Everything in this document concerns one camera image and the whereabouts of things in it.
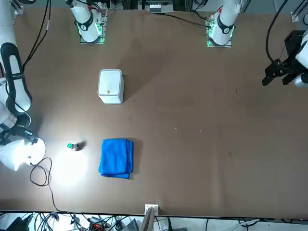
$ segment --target tabletop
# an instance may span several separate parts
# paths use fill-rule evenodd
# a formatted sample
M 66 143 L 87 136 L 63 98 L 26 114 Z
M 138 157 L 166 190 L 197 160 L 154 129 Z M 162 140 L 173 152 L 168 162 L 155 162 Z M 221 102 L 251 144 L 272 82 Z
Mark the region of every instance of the tabletop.
M 51 9 L 50 30 L 25 70 L 31 129 L 53 161 L 60 210 L 160 215 L 307 218 L 307 89 L 280 79 L 263 87 L 273 14 L 241 14 L 233 47 L 206 47 L 205 29 L 165 15 L 109 13 L 104 45 L 80 45 L 70 9 Z M 178 16 L 201 23 L 193 13 Z M 26 9 L 15 33 L 25 60 L 43 10 Z M 281 15 L 270 35 L 278 58 L 295 29 Z M 101 69 L 120 69 L 124 102 L 97 95 Z M 134 141 L 129 180 L 101 177 L 101 144 Z M 84 141 L 79 152 L 69 142 Z M 48 187 L 0 165 L 0 210 L 55 210 Z M 44 179 L 35 171 L 33 178 Z

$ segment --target white container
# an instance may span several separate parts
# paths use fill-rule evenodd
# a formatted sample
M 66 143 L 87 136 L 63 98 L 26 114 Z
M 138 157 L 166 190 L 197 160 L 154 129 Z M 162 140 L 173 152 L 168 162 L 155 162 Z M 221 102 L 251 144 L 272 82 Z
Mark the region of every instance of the white container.
M 124 80 L 121 70 L 101 70 L 97 94 L 104 103 L 123 102 Z

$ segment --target small bottle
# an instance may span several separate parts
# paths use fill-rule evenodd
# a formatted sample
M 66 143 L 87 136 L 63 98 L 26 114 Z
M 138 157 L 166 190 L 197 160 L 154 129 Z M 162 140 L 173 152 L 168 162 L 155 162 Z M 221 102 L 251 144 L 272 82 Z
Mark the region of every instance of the small bottle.
M 78 144 L 77 143 L 69 143 L 67 145 L 67 148 L 71 151 L 78 151 Z

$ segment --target blue towel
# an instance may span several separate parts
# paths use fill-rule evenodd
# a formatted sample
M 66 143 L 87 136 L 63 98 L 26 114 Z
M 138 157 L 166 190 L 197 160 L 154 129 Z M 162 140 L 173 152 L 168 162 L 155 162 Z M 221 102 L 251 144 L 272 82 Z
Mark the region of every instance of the blue towel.
M 102 143 L 102 156 L 98 168 L 103 177 L 129 179 L 133 172 L 133 141 L 106 139 Z

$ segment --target cable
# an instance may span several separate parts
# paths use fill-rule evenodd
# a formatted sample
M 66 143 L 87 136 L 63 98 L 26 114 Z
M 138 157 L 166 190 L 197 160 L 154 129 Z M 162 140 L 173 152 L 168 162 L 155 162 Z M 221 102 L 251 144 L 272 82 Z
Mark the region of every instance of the cable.
M 40 165 L 40 163 L 42 163 L 42 162 L 43 162 L 44 160 L 46 160 L 46 159 L 50 160 L 50 168 L 49 168 L 48 174 L 46 173 L 46 170 Z M 74 216 L 73 216 L 70 212 L 68 212 L 68 211 L 59 210 L 59 209 L 57 208 L 55 202 L 54 202 L 53 191 L 52 191 L 51 186 L 50 186 L 50 172 L 51 172 L 51 168 L 52 168 L 52 160 L 51 160 L 49 157 L 45 157 L 45 158 L 43 158 L 41 161 L 39 161 L 36 165 L 34 165 L 34 164 L 32 164 L 32 163 L 30 163 L 30 165 L 33 166 L 32 170 L 30 171 L 30 176 L 29 176 L 30 181 L 31 181 L 33 184 L 35 184 L 35 185 L 37 185 L 37 186 L 39 186 L 39 187 L 48 186 L 49 189 L 50 189 L 50 192 L 51 192 L 52 204 L 53 204 L 53 206 L 55 207 L 55 209 L 56 209 L 58 212 L 60 212 L 60 213 L 68 213 L 68 214 L 71 216 L 73 222 L 76 223 L 77 226 L 79 225 L 81 228 L 83 228 L 83 229 L 86 230 L 86 228 L 83 227 L 82 225 L 80 225 L 80 223 L 76 220 L 76 217 L 74 217 Z M 44 182 L 43 184 L 36 183 L 36 182 L 34 182 L 34 181 L 32 180 L 32 178 L 31 178 L 33 171 L 34 171 L 37 167 L 40 168 L 40 169 L 42 169 L 43 172 L 44 172 L 44 175 L 45 175 L 45 182 Z
M 79 1 L 80 3 L 83 3 L 83 4 L 87 4 L 87 5 L 88 5 L 88 3 L 87 3 L 87 2 L 80 1 L 80 0 L 76 0 L 76 1 Z
M 189 21 L 189 20 L 187 20 L 187 19 L 174 16 L 174 15 L 165 14 L 165 16 L 170 16 L 170 17 L 173 17 L 173 18 L 177 18 L 177 19 L 179 19 L 179 20 L 182 20 L 182 21 L 187 22 L 187 23 L 191 23 L 191 24 L 196 25 L 196 26 L 201 26 L 201 27 L 210 28 L 210 26 L 206 26 L 206 25 L 203 25 L 203 24 L 200 24 L 200 23 L 195 23 L 195 22 L 192 22 L 192 21 Z
M 283 51 L 284 51 L 284 48 L 285 48 L 285 46 L 283 47 L 283 49 L 282 49 L 282 51 L 281 51 L 281 54 L 280 54 L 280 56 L 279 56 L 279 59 L 280 59 L 281 56 L 282 56 L 282 53 L 283 53 Z
M 287 67 L 284 67 L 284 66 L 280 66 L 278 63 L 276 63 L 276 62 L 272 59 L 272 57 L 270 56 L 270 52 L 269 52 L 269 37 L 270 37 L 269 35 L 270 35 L 270 31 L 271 31 L 271 29 L 272 29 L 272 27 L 273 27 L 273 25 L 274 25 L 274 23 L 275 23 L 275 21 L 276 21 L 278 15 L 279 15 L 279 13 L 280 13 L 280 11 L 283 9 L 283 7 L 285 6 L 285 4 L 286 4 L 287 2 L 288 2 L 288 0 L 284 0 L 284 2 L 282 3 L 282 5 L 280 6 L 279 10 L 278 10 L 277 13 L 275 14 L 275 16 L 274 16 L 272 22 L 270 23 L 269 30 L 268 30 L 267 35 L 266 35 L 265 49 L 266 49 L 266 54 L 267 54 L 269 60 L 270 60 L 273 64 L 276 64 L 280 69 L 290 71 L 290 70 L 292 70 L 292 69 L 287 68 Z
M 290 221 L 286 221 L 285 219 L 281 219 L 283 223 L 286 223 L 286 224 L 291 224 L 293 222 L 292 219 L 290 219 Z
M 46 26 L 46 31 L 45 31 L 45 34 L 43 36 L 43 38 L 40 40 L 40 42 L 38 43 L 39 41 L 39 37 L 40 37 L 40 34 L 42 32 L 42 29 L 43 29 L 43 26 L 44 26 L 44 23 L 45 23 L 45 18 L 46 18 L 46 14 L 47 14 L 47 9 L 48 9 L 48 5 L 49 5 L 49 15 L 48 15 L 48 22 L 47 22 L 47 26 Z M 44 17 L 43 17 L 43 21 L 41 23 L 41 26 L 40 26 L 40 29 L 39 29 L 39 33 L 38 33 L 38 36 L 35 40 L 35 43 L 26 59 L 26 61 L 24 62 L 23 64 L 23 68 L 25 68 L 26 64 L 31 60 L 32 56 L 34 55 L 35 51 L 37 50 L 37 48 L 40 46 L 40 44 L 42 43 L 42 41 L 44 40 L 44 38 L 46 37 L 46 34 L 47 34 L 47 31 L 48 31 L 48 28 L 49 28 L 49 22 L 50 22 L 50 17 L 51 17 L 51 0 L 47 0 L 47 3 L 46 3 L 46 8 L 45 8 L 45 13 L 44 13 Z
M 250 227 L 250 226 L 254 226 L 255 224 L 258 223 L 258 221 L 256 221 L 256 222 L 254 222 L 254 223 L 252 223 L 252 224 L 243 225 L 243 224 L 241 223 L 241 218 L 238 219 L 238 222 L 239 222 L 239 224 L 241 224 L 243 227 L 247 227 L 247 228 Z
M 157 219 L 157 216 L 155 216 L 155 220 L 156 220 L 156 222 L 157 222 L 157 225 L 158 225 L 159 231 L 161 231 L 161 229 L 160 229 L 160 225 L 159 225 L 159 221 L 158 221 L 158 219 Z
M 26 112 L 24 108 L 22 108 L 21 106 L 19 106 L 19 104 L 16 103 L 16 100 L 9 94 L 9 91 L 8 91 L 8 82 L 5 83 L 5 90 L 6 90 L 7 95 L 14 101 L 14 104 L 28 116 L 29 122 L 28 122 L 28 124 L 25 126 L 25 127 L 28 127 L 28 126 L 32 123 L 32 118 L 31 118 L 30 114 L 29 114 L 28 112 Z
M 195 13 L 196 15 L 198 15 L 199 18 L 206 20 L 208 17 L 202 17 L 197 11 L 192 10 L 193 13 Z
M 92 5 L 96 6 L 99 10 L 101 9 L 100 6 L 98 4 L 96 4 L 95 2 L 93 2 Z
M 108 230 L 112 230 L 114 228 L 114 226 L 116 226 L 117 223 L 119 223 L 121 220 L 127 218 L 128 216 L 125 216 L 123 218 L 121 218 L 120 220 L 116 221 L 115 224 L 113 226 L 111 226 Z
M 195 11 L 199 9 L 199 7 L 203 4 L 203 6 L 205 6 L 207 4 L 208 0 L 203 0 L 201 1 L 201 3 L 197 6 L 196 9 L 194 9 Z
M 292 13 L 292 15 L 295 14 L 295 12 L 299 9 L 299 7 L 300 7 L 301 5 L 303 5 L 303 3 L 304 3 L 305 1 L 306 1 L 306 0 L 303 0 L 303 1 L 299 4 L 299 6 L 295 9 L 295 11 Z
M 207 224 L 208 224 L 209 219 L 207 219 L 206 224 L 205 224 L 205 231 L 207 231 Z
M 305 24 L 306 26 L 308 26 L 308 24 L 305 22 L 305 17 L 306 17 L 307 14 L 308 14 L 308 12 L 306 14 L 304 14 L 304 17 L 303 17 L 303 24 Z
M 243 225 L 249 225 L 250 223 L 255 223 L 255 222 L 258 222 L 260 221 L 260 219 L 255 219 L 255 220 L 250 220 L 250 221 L 246 221 L 246 222 L 243 222 L 243 223 L 240 223 L 240 224 L 236 224 L 230 228 L 227 228 L 226 230 L 223 230 L 223 231 L 233 231 L 235 230 L 236 228 L 240 227 L 240 226 L 243 226 Z
M 81 214 L 87 221 L 89 221 L 90 218 L 86 218 L 85 215 Z
M 34 213 L 25 213 L 22 217 L 21 217 L 21 219 L 23 219 L 26 215 L 28 215 L 28 214 L 34 214 Z

